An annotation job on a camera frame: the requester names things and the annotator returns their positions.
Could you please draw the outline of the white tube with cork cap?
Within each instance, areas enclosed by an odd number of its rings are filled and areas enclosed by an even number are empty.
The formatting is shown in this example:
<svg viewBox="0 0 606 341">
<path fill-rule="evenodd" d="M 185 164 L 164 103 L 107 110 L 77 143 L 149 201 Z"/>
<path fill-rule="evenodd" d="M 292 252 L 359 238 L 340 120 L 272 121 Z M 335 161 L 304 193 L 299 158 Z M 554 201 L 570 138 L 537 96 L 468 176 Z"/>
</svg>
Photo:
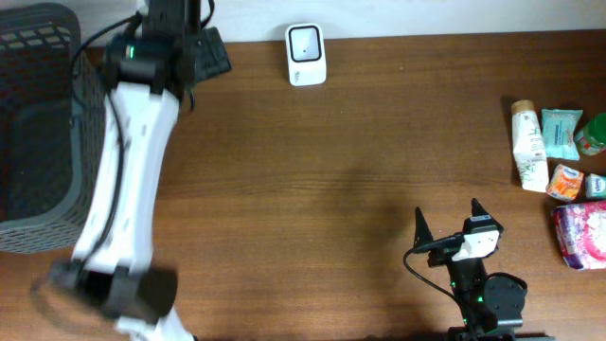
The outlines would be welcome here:
<svg viewBox="0 0 606 341">
<path fill-rule="evenodd" d="M 534 103 L 518 100 L 511 105 L 512 153 L 522 188 L 546 193 L 549 173 L 542 130 Z"/>
</svg>

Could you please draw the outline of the orange tissue pack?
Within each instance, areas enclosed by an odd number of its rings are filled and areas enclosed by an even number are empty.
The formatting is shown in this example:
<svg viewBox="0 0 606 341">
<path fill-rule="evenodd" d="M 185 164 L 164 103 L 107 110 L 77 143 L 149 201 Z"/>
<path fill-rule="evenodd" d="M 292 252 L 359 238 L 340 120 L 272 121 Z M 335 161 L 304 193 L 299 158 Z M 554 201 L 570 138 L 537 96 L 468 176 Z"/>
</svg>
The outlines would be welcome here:
<svg viewBox="0 0 606 341">
<path fill-rule="evenodd" d="M 564 202 L 573 202 L 579 195 L 583 179 L 583 172 L 559 164 L 546 188 L 546 194 Z"/>
</svg>

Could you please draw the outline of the red purple tissue pack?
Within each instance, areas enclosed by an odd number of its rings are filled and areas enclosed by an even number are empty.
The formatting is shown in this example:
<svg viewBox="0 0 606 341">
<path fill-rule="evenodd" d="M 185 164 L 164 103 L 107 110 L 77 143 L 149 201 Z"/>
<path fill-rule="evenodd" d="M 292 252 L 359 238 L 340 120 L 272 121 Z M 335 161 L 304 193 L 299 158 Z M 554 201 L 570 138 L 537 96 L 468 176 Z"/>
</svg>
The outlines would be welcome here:
<svg viewBox="0 0 606 341">
<path fill-rule="evenodd" d="M 570 268 L 605 268 L 604 201 L 558 206 L 552 217 L 562 258 Z"/>
</svg>

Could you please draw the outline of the green wet wipes pack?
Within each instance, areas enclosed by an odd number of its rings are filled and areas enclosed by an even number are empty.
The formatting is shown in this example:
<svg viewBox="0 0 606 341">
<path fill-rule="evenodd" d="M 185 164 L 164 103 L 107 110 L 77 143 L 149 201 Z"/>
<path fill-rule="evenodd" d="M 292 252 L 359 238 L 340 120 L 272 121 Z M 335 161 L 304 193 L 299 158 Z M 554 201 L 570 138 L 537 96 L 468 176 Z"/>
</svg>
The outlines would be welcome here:
<svg viewBox="0 0 606 341">
<path fill-rule="evenodd" d="M 574 132 L 581 116 L 581 110 L 542 109 L 543 139 L 548 158 L 580 160 Z"/>
</svg>

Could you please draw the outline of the teal tissue pack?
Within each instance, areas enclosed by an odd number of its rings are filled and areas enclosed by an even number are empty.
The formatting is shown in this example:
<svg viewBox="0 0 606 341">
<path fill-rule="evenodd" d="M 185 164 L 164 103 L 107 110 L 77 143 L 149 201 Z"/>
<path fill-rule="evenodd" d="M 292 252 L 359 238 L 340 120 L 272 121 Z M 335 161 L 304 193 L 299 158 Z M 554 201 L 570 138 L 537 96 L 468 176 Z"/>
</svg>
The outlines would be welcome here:
<svg viewBox="0 0 606 341">
<path fill-rule="evenodd" d="M 590 173 L 585 179 L 585 195 L 592 200 L 606 199 L 606 177 Z"/>
</svg>

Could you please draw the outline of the green lid jar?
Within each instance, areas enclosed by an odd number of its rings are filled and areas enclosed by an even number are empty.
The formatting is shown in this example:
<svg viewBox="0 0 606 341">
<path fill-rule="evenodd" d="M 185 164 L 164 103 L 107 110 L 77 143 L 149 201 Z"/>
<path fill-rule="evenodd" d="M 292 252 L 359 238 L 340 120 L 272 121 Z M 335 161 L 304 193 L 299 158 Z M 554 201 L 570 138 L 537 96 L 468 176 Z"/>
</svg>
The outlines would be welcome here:
<svg viewBox="0 0 606 341">
<path fill-rule="evenodd" d="M 605 151 L 605 124 L 606 114 L 602 113 L 593 118 L 575 134 L 574 141 L 582 154 L 593 156 Z"/>
</svg>

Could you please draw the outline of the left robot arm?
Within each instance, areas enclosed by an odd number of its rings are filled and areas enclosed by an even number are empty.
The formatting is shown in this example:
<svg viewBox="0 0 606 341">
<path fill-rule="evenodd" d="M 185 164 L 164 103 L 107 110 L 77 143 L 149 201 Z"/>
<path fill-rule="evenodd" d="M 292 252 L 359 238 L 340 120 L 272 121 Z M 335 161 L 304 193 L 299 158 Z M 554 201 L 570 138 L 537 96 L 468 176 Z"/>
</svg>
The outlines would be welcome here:
<svg viewBox="0 0 606 341">
<path fill-rule="evenodd" d="M 42 295 L 49 285 L 113 322 L 133 340 L 188 340 L 175 309 L 178 276 L 152 264 L 152 218 L 165 150 L 184 99 L 231 70 L 213 1 L 150 1 L 112 25 L 98 76 L 105 130 L 94 194 L 68 259 L 35 280 L 36 311 L 68 323 Z"/>
</svg>

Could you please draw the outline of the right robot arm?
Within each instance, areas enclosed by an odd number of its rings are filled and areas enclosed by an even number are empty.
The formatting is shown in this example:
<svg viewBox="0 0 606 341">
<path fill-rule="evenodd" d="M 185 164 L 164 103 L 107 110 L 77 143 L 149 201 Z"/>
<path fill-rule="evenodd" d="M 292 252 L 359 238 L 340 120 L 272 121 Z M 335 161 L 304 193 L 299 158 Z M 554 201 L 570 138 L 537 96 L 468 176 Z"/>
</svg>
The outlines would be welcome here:
<svg viewBox="0 0 606 341">
<path fill-rule="evenodd" d="M 545 334 L 518 334 L 523 324 L 527 283 L 508 273 L 486 271 L 484 260 L 498 250 L 503 226 L 472 199 L 472 215 L 462 230 L 436 239 L 419 207 L 415 209 L 413 247 L 403 256 L 404 267 L 416 278 L 448 296 L 461 312 L 463 325 L 451 327 L 445 338 L 454 341 L 549 340 Z M 425 254 L 431 268 L 444 266 L 450 277 L 448 290 L 414 270 L 410 255 Z"/>
</svg>

